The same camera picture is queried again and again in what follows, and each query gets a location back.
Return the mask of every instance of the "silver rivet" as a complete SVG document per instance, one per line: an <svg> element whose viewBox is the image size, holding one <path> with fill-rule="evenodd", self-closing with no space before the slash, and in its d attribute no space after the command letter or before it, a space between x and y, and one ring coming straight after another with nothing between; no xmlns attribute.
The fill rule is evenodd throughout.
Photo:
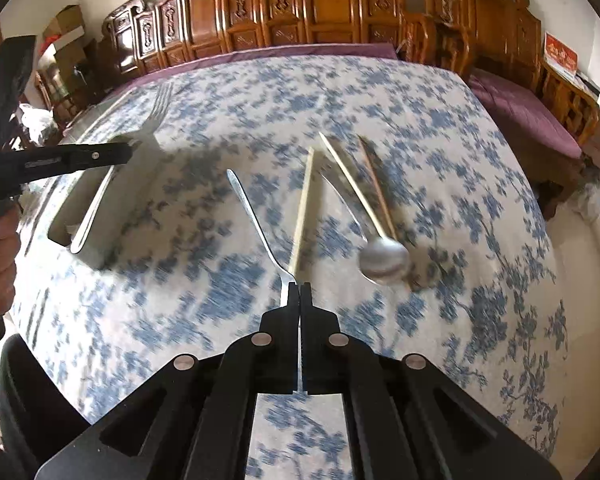
<svg viewBox="0 0 600 480"><path fill-rule="evenodd" d="M329 336L329 343L331 343L332 346L346 346L349 344L349 338L340 333L331 334Z"/></svg>
<svg viewBox="0 0 600 480"><path fill-rule="evenodd" d="M427 360L420 354L407 355L404 363L412 370L422 370L427 366Z"/></svg>
<svg viewBox="0 0 600 480"><path fill-rule="evenodd" d="M256 346L266 346L271 343L271 336L266 332L258 332L251 336L251 342Z"/></svg>
<svg viewBox="0 0 600 480"><path fill-rule="evenodd" d="M173 366L176 370L189 370L196 364L196 360L190 355L179 355L173 360Z"/></svg>

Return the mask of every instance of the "blue floral tablecloth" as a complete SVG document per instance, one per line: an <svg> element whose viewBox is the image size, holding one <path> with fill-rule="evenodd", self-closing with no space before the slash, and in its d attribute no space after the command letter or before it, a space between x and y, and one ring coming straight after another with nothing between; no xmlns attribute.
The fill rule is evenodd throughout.
<svg viewBox="0 0 600 480"><path fill-rule="evenodd" d="M46 238L78 174L50 179L23 220L12 314L88 420L174 355L223 352L278 306L280 282L225 170L240 176L287 262L307 148L320 148L323 131L360 164L362 134L382 163L415 265L413 288L362 278L362 238L320 184L300 278L343 332L388 356L426 355L551 456L567 351L554 252L513 153L460 78L392 60L315 56L237 62L170 81L170 110L156 133L164 169L104 270ZM138 128L160 84L135 88L81 142ZM248 476L350 476L338 396L260 396L257 411Z"/></svg>

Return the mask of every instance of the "silver spoon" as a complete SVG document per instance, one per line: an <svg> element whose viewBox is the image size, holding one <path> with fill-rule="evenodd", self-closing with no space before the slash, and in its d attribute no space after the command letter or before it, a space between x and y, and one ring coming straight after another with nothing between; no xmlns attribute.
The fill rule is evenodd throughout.
<svg viewBox="0 0 600 480"><path fill-rule="evenodd" d="M400 282L411 268L411 257L407 248L398 240L382 236L370 229L369 224L372 222L368 214L364 213L364 219L360 217L361 211L353 203L338 172L331 164L326 162L320 174L344 202L367 242L358 253L358 267L362 275L378 285Z"/></svg>
<svg viewBox="0 0 600 480"><path fill-rule="evenodd" d="M262 244L264 245L264 248L267 251L267 254L269 255L269 260L272 261L273 265L278 271L280 281L282 282L282 290L280 290L280 306L285 306L289 294L289 283L295 283L296 279L290 272L287 272L285 268L278 263L276 257L271 252L271 248L267 243L267 239L265 238L264 232L262 232L262 228L260 227L260 223L258 222L256 213L254 213L249 199L247 198L247 194L244 192L242 184L240 184L240 180L238 179L237 175L232 170L226 170L226 177L229 179L229 184L231 184L231 187L234 188L234 191L238 196L242 207L247 212L247 215L249 215L249 218L251 219L251 222L253 222L253 225L256 227L258 236L260 236L260 240L262 241Z"/></svg>

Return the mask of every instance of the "floral pattern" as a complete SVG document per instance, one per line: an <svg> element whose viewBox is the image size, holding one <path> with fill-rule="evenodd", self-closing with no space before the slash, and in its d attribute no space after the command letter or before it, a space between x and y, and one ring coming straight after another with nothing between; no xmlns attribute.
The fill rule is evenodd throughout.
<svg viewBox="0 0 600 480"><path fill-rule="evenodd" d="M280 281L224 176L232 168L276 256L292 246L304 160L317 132L365 179L356 136L381 161L410 286L357 270L360 232L316 180L300 278L344 332L377 352L426 355L550 457L564 401L566 320L542 215L497 127L453 73L394 60L250 60L170 78L156 132L164 169L102 270L46 238L78 174L27 209L12 309L65 396L96 421L181 352L205 358L257 329ZM131 131L160 82L135 88L82 142ZM339 396L260 396L254 478L351 476Z"/></svg>

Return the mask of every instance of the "chopstick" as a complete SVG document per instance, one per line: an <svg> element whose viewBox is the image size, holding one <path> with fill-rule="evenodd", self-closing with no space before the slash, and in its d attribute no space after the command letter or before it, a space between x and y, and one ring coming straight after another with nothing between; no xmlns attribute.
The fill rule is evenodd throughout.
<svg viewBox="0 0 600 480"><path fill-rule="evenodd" d="M387 238L384 227L382 227L382 224L378 220L378 217L376 216L376 213L374 212L373 208L371 207L371 204L368 202L365 195L362 193L362 190L360 189L360 187L358 186L356 181L353 179L353 176L349 173L349 170L344 165L344 162L340 158L340 155L338 155L336 150L333 149L333 146L329 142L329 139L327 139L327 137L325 137L322 132L318 132L318 134L320 135L322 142L324 142L324 145L329 150L329 153L331 153L331 156L336 160L336 162L338 163L338 166L340 166L340 169L342 170L342 173L344 173L344 176L347 177L347 180L351 184L353 191L356 192L356 195L360 199L360 202L362 202L362 205L364 206L364 208L365 208L366 212L368 213L369 217L371 218L371 221L373 222L376 230L378 231L378 235L381 238Z"/></svg>
<svg viewBox="0 0 600 480"><path fill-rule="evenodd" d="M314 168L315 150L309 148L309 154L304 166L304 182L302 183L302 193L300 194L300 205L298 206L298 219L296 220L296 230L294 231L294 244L291 249L291 258L289 258L289 273L296 277L298 271L298 261L300 259L300 246L302 245L302 233L304 232L304 220L306 218L306 208L309 202L309 186L311 186L311 174Z"/></svg>
<svg viewBox="0 0 600 480"><path fill-rule="evenodd" d="M382 193L382 187L380 186L380 181L378 180L378 176L376 175L376 170L374 170L374 165L371 163L371 158L369 157L369 153L366 150L365 141L361 136L358 136L358 142L360 143L360 148L362 148L362 154L365 157L365 163L371 174L371 180L374 183L374 188L376 188L376 195L378 195L378 200L380 202L380 207L382 208L382 213L384 214L384 219L386 220L386 224L389 227L389 232L394 240L398 239L398 236L395 232L394 222L391 220L391 213L389 213L389 206L384 199L384 194Z"/></svg>

